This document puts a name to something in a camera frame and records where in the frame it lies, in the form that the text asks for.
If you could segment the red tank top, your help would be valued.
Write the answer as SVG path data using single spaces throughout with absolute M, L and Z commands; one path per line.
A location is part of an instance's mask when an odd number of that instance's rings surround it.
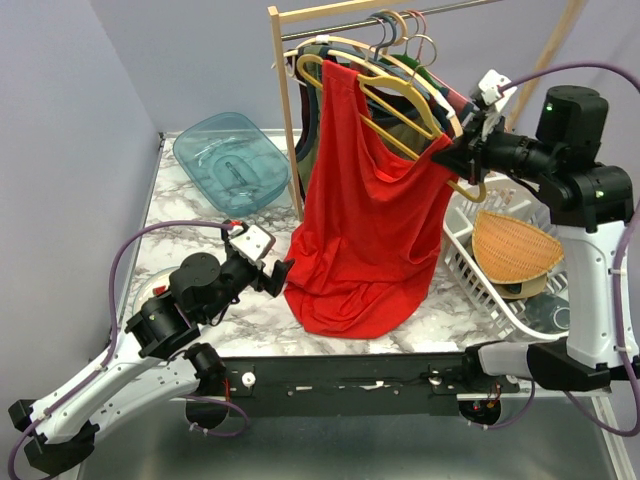
M 427 297 L 457 180 L 432 157 L 451 141 L 442 135 L 418 160 L 404 159 L 365 124 L 356 71 L 326 60 L 322 84 L 318 154 L 284 296 L 309 333 L 378 338 Z

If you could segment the yellow hanger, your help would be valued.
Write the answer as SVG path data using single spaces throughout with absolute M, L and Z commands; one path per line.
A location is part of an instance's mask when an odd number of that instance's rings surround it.
M 309 50 L 309 53 L 319 53 L 322 50 L 322 46 L 320 44 L 308 44 L 306 46 L 298 47 L 298 53 L 306 53 L 303 52 L 304 49 Z M 293 53 L 293 49 L 287 51 L 286 53 L 291 53 L 289 57 L 287 57 L 287 64 L 293 69 L 294 60 L 297 60 L 297 54 Z M 393 58 L 399 60 L 401 63 L 408 65 L 410 68 L 414 68 L 417 66 L 417 61 L 408 55 L 405 54 L 393 54 Z M 301 197 L 303 202 L 306 199 L 306 193 L 308 191 L 308 185 L 311 178 L 311 173 L 313 167 L 316 163 L 317 149 L 318 149 L 318 141 L 319 141 L 319 133 L 320 133 L 320 114 L 321 114 L 321 106 L 322 106 L 322 96 L 320 92 L 313 86 L 307 87 L 310 85 L 305 83 L 302 76 L 298 72 L 294 72 L 297 80 L 301 81 L 302 84 L 299 87 L 300 98 L 301 98 L 301 119 L 303 124 L 303 130 L 301 136 L 296 143 L 295 152 L 296 152 L 296 160 L 297 160 L 297 169 L 298 169 L 298 178 L 301 189 Z M 438 90 L 443 98 L 448 101 L 448 103 L 452 106 L 454 111 L 456 112 L 456 117 L 460 121 L 461 124 L 464 124 L 466 120 L 468 120 L 472 113 L 476 110 L 476 107 L 468 101 L 464 96 L 459 94 L 458 92 L 450 89 L 448 85 L 441 82 L 437 77 L 432 76 L 428 73 L 424 68 L 421 68 L 418 72 L 421 76 L 424 76 L 429 84 L 433 84 L 434 88 Z M 418 119 L 418 112 L 415 107 L 403 97 L 387 94 L 379 90 L 375 90 L 376 94 L 380 94 L 381 98 L 387 101 L 391 106 L 397 108 L 401 113 L 406 114 L 408 118 L 412 120 Z M 397 117 L 393 116 L 387 110 L 385 110 L 382 106 L 380 106 L 374 100 L 367 100 L 368 105 L 370 107 L 370 111 L 372 113 L 373 119 L 380 126 L 384 127 L 385 130 L 391 132 L 392 130 L 398 130 L 400 132 L 402 128 L 398 127 L 402 122 Z M 432 113 L 436 120 L 440 122 L 441 126 L 445 126 L 449 129 L 447 130 L 448 135 L 451 137 L 453 135 L 452 127 L 450 127 L 450 121 L 446 117 L 446 109 L 439 105 L 437 102 L 433 101 L 431 98 L 428 99 L 429 105 L 432 107 Z

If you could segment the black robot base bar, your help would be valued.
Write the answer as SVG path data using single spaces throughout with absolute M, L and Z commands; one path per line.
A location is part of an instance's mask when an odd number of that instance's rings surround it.
M 462 352 L 227 357 L 199 397 L 228 398 L 250 419 L 469 413 L 498 418 L 523 389 L 474 370 Z

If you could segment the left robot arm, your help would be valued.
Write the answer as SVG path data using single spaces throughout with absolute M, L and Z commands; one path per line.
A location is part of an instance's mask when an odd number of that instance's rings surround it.
M 190 255 L 170 274 L 168 288 L 148 299 L 98 358 L 48 396 L 10 407 L 23 434 L 14 450 L 54 478 L 149 407 L 214 393 L 225 367 L 213 346 L 198 342 L 202 327 L 237 303 L 246 288 L 277 296 L 292 265 L 276 261 L 267 274 L 261 257 L 233 248 L 225 261 L 209 253 Z

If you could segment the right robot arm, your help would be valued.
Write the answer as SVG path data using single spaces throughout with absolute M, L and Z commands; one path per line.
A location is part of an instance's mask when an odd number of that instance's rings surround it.
M 462 136 L 436 163 L 473 184 L 489 171 L 524 187 L 550 212 L 564 249 L 570 329 L 552 342 L 492 342 L 467 349 L 460 379 L 480 392 L 496 376 L 529 379 L 547 390 L 588 392 L 639 378 L 639 347 L 628 317 L 625 244 L 635 218 L 630 176 L 597 161 L 608 102 L 588 87 L 560 85 L 545 97 L 536 134 L 507 133 L 499 104 L 511 88 L 477 88 Z

